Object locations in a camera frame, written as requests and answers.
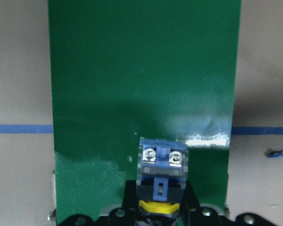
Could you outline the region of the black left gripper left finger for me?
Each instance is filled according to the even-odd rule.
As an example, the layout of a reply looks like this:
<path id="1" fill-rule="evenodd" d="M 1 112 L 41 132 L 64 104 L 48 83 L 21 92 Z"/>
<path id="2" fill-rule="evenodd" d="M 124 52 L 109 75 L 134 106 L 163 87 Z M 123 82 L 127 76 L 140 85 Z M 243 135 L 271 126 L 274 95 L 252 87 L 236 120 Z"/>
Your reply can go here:
<path id="1" fill-rule="evenodd" d="M 126 181 L 122 205 L 114 208 L 108 216 L 109 226 L 135 226 L 136 225 L 136 182 Z"/>

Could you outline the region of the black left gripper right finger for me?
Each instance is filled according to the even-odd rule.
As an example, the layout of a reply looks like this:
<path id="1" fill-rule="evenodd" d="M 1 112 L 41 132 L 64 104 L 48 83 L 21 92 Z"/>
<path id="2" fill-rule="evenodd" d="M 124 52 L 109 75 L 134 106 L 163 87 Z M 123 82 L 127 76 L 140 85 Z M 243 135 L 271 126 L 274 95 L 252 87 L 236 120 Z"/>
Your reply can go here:
<path id="1" fill-rule="evenodd" d="M 200 203 L 189 181 L 183 195 L 181 220 L 183 226 L 223 226 L 224 212 L 216 205 Z"/>

